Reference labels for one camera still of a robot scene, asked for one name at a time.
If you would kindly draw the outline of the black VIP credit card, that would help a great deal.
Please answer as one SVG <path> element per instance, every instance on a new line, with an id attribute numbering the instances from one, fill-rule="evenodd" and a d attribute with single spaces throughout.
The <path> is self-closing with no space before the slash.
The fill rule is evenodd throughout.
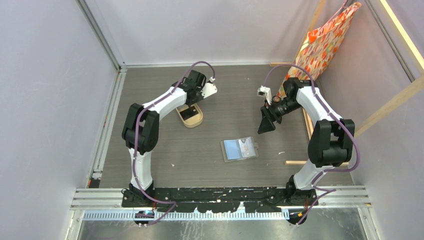
<path id="1" fill-rule="evenodd" d="M 198 114 L 198 110 L 195 108 L 195 106 L 191 106 L 187 109 L 184 109 L 179 112 L 180 116 L 182 117 L 183 121 L 186 121 Z"/>

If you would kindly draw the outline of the white credit card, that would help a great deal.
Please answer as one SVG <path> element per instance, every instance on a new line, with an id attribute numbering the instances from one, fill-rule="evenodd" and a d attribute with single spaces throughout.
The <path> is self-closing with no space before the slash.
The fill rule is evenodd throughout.
<path id="1" fill-rule="evenodd" d="M 243 158 L 252 158 L 257 155 L 252 137 L 240 138 L 238 144 Z"/>

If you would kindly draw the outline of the beige card holder wallet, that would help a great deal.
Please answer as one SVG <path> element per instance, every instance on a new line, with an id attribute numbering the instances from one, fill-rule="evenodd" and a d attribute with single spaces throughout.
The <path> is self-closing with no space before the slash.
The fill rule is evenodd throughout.
<path id="1" fill-rule="evenodd" d="M 235 162 L 235 161 L 241 161 L 241 160 L 247 160 L 247 159 L 259 157 L 259 153 L 258 153 L 259 144 L 257 142 L 255 142 L 254 138 L 252 137 L 252 140 L 253 140 L 254 146 L 255 146 L 255 150 L 256 150 L 256 156 L 249 157 L 249 158 L 243 158 L 242 155 L 241 155 L 241 151 L 240 151 L 240 147 L 239 147 L 239 143 L 238 143 L 239 139 L 242 139 L 242 138 L 223 140 L 223 141 L 220 142 L 221 151 L 222 151 L 222 155 L 223 155 L 223 161 L 225 163 L 231 163 L 231 162 Z"/>

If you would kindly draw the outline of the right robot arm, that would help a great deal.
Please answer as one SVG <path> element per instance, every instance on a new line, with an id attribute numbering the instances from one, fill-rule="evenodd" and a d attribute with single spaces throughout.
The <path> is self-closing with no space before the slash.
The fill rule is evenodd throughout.
<path id="1" fill-rule="evenodd" d="M 355 123 L 334 113 L 314 82 L 291 77 L 283 83 L 286 96 L 271 96 L 268 87 L 260 86 L 259 97 L 265 98 L 260 108 L 261 122 L 258 134 L 274 131 L 283 116 L 303 108 L 312 120 L 313 131 L 309 139 L 308 160 L 301 170 L 292 175 L 286 184 L 285 198 L 291 205 L 299 205 L 315 183 L 331 170 L 351 160 Z"/>

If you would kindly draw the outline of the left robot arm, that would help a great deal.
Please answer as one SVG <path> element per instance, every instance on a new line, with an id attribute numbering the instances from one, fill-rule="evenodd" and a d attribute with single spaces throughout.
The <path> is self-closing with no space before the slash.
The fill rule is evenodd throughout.
<path id="1" fill-rule="evenodd" d="M 128 110 L 122 129 L 122 139 L 131 157 L 131 180 L 127 191 L 141 207 L 153 202 L 151 175 L 152 151 L 159 140 L 161 120 L 183 105 L 191 106 L 217 93 L 212 77 L 191 70 L 187 77 L 177 81 L 154 100 L 133 103 Z"/>

